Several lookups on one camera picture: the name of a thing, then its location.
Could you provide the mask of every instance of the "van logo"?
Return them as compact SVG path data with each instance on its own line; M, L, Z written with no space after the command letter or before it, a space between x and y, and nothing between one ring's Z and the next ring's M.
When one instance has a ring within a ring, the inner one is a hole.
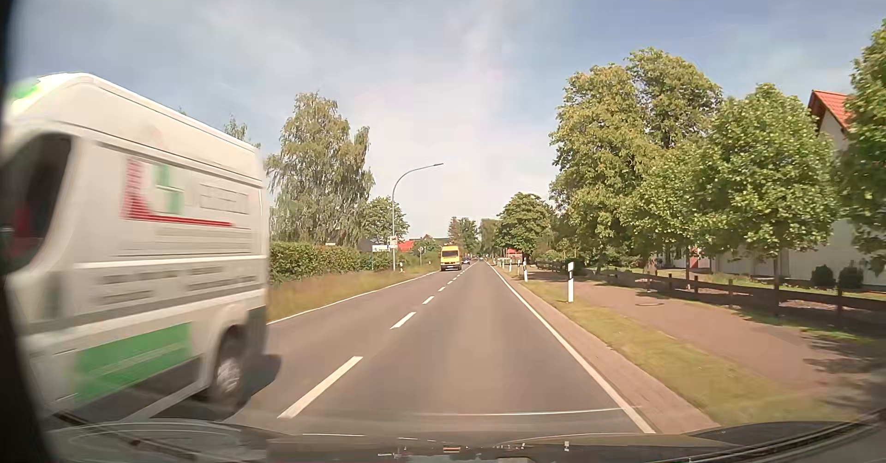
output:
M182 214L184 204L184 190L178 187L181 174L179 169L171 167L168 163L154 164L154 187L161 193L161 202L158 211L164 214Z
M223 228L235 227L233 222L197 219L181 216L184 208L184 190L180 183L181 169L168 164L156 164L154 188L161 201L156 210L151 208L142 191L142 164L144 161L129 157L126 162L126 187L123 191L123 208L120 216L131 221L173 222Z

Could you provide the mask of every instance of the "sky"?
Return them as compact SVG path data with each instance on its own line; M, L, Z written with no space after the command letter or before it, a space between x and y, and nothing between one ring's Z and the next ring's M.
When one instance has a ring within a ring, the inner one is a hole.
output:
M495 217L516 192L548 197L548 134L566 79L655 46L725 94L775 83L850 91L852 60L886 0L16 0L12 77L91 72L261 151L300 92L370 127L373 196L409 235Z

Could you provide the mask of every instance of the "house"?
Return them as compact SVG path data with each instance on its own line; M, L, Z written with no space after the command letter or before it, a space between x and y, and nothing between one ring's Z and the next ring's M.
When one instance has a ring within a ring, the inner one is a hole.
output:
M659 253L658 259L661 262L659 269L685 269L686 254L685 248L674 248L670 253ZM698 249L691 249L689 254L689 268L691 270L700 270L706 272L711 268L711 259L701 253Z
M819 132L827 134L834 143L834 152L844 151L848 146L846 133L849 131L849 112L844 106L846 94L814 90L809 98L809 109L819 118ZM781 254L779 274L782 277L808 280L813 270L819 265L827 265L834 271L834 276L849 265L860 266L866 258L852 245L852 225L844 219L834 222L834 233L825 246L814 250L798 252L785 250ZM723 253L714 258L713 269L716 272L750 274L755 276L773 275L772 259L754 261L752 258L732 260L732 253ZM865 284L886 286L886 272L879 276L865 270Z
M508 257L511 261L523 262L523 253L517 250L516 248L508 248L505 250L505 257Z

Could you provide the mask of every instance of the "road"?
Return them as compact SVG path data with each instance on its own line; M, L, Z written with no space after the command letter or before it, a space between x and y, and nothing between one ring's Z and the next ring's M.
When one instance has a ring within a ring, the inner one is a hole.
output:
M482 262L273 323L267 353L275 378L229 422L462 444L641 432Z

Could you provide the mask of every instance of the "lamp post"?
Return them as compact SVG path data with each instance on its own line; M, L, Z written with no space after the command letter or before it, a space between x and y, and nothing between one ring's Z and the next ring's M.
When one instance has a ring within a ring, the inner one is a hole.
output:
M406 172L403 173L403 175L400 176L400 179L403 179L403 177L410 172L415 172L416 170L421 170L423 168L437 167L438 165L443 165L443 162L435 163L433 165L425 165L424 167L413 168L412 170L407 170ZM393 190L391 190L391 238L392 239L397 238L397 234L394 232L394 230L396 229L396 221L394 219L394 212L396 211L395 207L397 204L393 202L393 194L397 191L397 185L400 183L400 179L397 179L397 182L393 184ZM391 249L391 270L392 271L397 270L397 248L396 247L393 247Z

